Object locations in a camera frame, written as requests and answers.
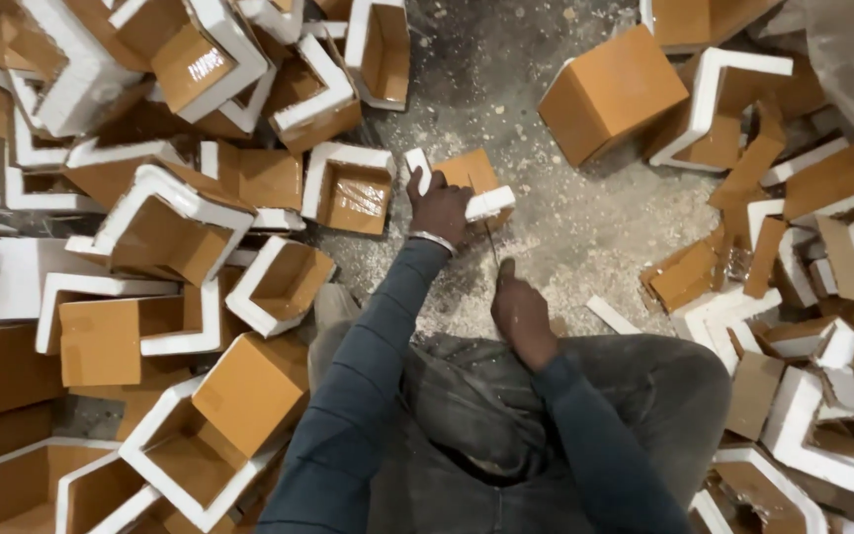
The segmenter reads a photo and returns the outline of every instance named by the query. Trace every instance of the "right hand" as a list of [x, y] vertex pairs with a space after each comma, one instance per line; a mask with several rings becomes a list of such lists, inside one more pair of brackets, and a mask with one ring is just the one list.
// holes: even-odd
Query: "right hand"
[[421, 197], [418, 191], [421, 176], [423, 169], [418, 167], [407, 184], [407, 197], [414, 209], [411, 231], [443, 237], [456, 247], [467, 237], [467, 203], [473, 197], [473, 189], [447, 185], [447, 177], [433, 171], [430, 189]]
[[559, 338], [549, 324], [549, 303], [526, 280], [516, 277], [516, 260], [499, 265], [490, 309], [496, 328], [529, 369], [539, 371], [559, 354]]

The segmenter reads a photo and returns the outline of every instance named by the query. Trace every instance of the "silver bracelet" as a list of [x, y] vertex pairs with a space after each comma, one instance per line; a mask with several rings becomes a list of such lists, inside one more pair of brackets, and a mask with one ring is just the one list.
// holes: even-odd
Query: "silver bracelet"
[[421, 232], [421, 231], [414, 231], [414, 232], [410, 232], [409, 234], [407, 234], [408, 239], [410, 239], [411, 237], [419, 237], [421, 239], [427, 239], [428, 241], [433, 241], [434, 243], [436, 243], [436, 244], [442, 246], [443, 248], [449, 250], [450, 254], [452, 256], [457, 255], [457, 247], [455, 247], [453, 244], [451, 244], [450, 241], [448, 241], [447, 239], [444, 239], [443, 237], [435, 236], [434, 234], [431, 234], [430, 232]]

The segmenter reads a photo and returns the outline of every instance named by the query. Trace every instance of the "long-sleeve shirt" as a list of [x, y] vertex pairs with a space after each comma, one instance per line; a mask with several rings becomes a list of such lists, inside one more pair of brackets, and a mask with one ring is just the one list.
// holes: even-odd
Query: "long-sleeve shirt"
[[[402, 358], [448, 258], [431, 241], [404, 244], [309, 402], [258, 534], [365, 532], [370, 482], [381, 466]], [[597, 532], [691, 531], [634, 436], [564, 355], [533, 382], [559, 429], [583, 511]]]

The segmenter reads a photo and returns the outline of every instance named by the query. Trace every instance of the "dark jeans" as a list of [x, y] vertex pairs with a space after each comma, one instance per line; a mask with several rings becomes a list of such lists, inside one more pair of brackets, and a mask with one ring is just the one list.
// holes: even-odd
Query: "dark jeans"
[[[340, 323], [312, 344], [316, 370], [330, 364], [350, 326]], [[703, 346], [658, 335], [562, 342], [688, 506], [727, 415], [723, 364]], [[371, 483], [368, 532], [592, 531], [552, 422], [506, 345], [435, 336], [409, 352], [400, 390], [397, 425], [384, 437], [382, 470]], [[449, 450], [507, 482], [471, 476]]]

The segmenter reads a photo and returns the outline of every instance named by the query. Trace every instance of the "pile of boxes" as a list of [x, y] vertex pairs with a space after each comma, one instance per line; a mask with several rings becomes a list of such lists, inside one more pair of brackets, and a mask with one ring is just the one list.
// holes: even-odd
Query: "pile of boxes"
[[[686, 2], [642, 2], [655, 16], [566, 62], [539, 112], [574, 166], [634, 139], [652, 165], [724, 177], [708, 200], [718, 227], [640, 274], [648, 309], [733, 377], [724, 443], [692, 506], [700, 531], [848, 533], [854, 138], [827, 127], [808, 58], [708, 47], [742, 28], [721, 17], [775, 3], [692, 2], [710, 18], [690, 31]], [[672, 51], [694, 56], [673, 68]], [[792, 121], [819, 140], [788, 146]]]
[[[255, 527], [308, 400], [293, 329], [337, 269], [297, 237], [384, 232], [391, 152], [336, 138], [407, 101], [404, 1], [319, 6], [0, 0], [2, 203], [106, 215], [0, 223], [1, 532]], [[482, 148], [436, 167], [506, 221]], [[52, 437], [69, 393], [124, 403], [116, 441]]]

